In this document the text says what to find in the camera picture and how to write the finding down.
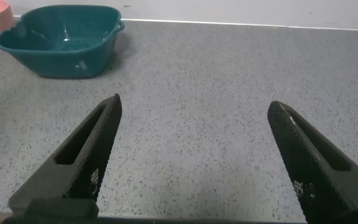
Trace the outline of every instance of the white wall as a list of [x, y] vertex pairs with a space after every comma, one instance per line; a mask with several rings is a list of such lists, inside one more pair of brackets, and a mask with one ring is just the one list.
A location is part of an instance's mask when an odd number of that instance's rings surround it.
[[8, 0], [14, 15], [51, 4], [100, 4], [124, 19], [358, 29], [358, 0]]

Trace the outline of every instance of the teal plastic basin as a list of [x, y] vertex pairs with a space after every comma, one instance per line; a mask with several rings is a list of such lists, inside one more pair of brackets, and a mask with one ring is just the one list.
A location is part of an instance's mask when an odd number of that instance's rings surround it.
[[107, 6], [57, 5], [24, 14], [0, 33], [0, 49], [45, 78], [91, 78], [111, 63], [121, 13]]

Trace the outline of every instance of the table surface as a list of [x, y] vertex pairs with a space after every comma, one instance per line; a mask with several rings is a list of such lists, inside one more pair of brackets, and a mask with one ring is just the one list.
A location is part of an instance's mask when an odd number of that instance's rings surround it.
[[50, 80], [0, 50], [0, 212], [115, 93], [102, 215], [304, 222], [267, 121], [273, 100], [358, 164], [358, 31], [126, 22], [116, 52], [100, 77]]

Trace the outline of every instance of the bowl handle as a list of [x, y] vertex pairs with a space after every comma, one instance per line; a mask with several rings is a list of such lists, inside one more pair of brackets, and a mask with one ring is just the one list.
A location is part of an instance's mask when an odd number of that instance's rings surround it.
[[125, 28], [125, 25], [122, 21], [117, 21], [117, 22], [118, 22], [119, 28], [114, 31], [115, 34], [122, 31]]

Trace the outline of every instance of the gray countertop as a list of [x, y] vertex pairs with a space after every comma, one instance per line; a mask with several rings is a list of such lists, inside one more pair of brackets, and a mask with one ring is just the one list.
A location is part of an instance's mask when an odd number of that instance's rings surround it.
[[304, 222], [267, 121], [282, 101], [358, 164], [358, 31], [125, 22], [105, 74], [39, 78], [0, 51], [0, 212], [103, 99], [123, 115], [102, 215]]

